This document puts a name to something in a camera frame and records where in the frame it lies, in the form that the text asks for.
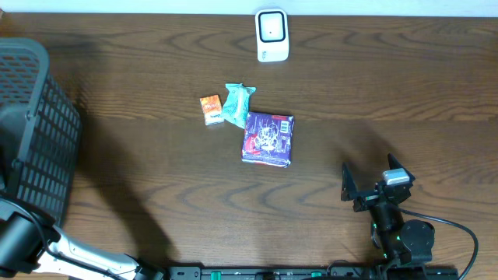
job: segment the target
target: purple snack box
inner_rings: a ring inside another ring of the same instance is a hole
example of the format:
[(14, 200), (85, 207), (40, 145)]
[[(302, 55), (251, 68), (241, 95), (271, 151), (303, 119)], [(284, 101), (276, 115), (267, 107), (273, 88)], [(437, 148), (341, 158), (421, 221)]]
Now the purple snack box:
[(242, 146), (242, 161), (288, 167), (293, 127), (293, 116), (249, 112)]

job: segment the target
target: basket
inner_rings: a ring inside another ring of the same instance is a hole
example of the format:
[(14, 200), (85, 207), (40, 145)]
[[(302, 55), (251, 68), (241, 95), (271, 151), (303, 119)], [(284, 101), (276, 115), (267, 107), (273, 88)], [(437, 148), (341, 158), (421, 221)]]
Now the basket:
[(0, 191), (43, 209), (61, 226), (82, 125), (48, 64), (36, 41), (0, 38)]

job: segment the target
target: small orange and white box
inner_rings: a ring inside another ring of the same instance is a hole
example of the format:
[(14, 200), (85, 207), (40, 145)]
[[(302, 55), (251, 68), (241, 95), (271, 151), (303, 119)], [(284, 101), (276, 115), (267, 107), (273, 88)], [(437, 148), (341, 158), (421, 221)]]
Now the small orange and white box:
[(221, 115), (221, 102), (219, 96), (201, 98), (202, 112), (204, 112), (205, 125), (218, 124), (225, 119)]

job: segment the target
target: teal wrapper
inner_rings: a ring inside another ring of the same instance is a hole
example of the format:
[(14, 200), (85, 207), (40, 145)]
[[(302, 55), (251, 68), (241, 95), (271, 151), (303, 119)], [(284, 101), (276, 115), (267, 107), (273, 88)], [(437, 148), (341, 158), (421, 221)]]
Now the teal wrapper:
[(228, 97), (223, 105), (222, 116), (239, 128), (245, 128), (249, 112), (249, 98), (256, 91), (255, 87), (245, 87), (241, 83), (226, 84)]

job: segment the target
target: white wall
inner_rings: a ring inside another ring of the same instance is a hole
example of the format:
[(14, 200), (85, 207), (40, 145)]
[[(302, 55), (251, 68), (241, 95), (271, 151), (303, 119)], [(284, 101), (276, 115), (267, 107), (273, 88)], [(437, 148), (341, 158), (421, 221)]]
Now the white wall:
[(144, 12), (255, 14), (279, 7), (290, 15), (498, 16), (498, 0), (1, 0), (6, 12)]

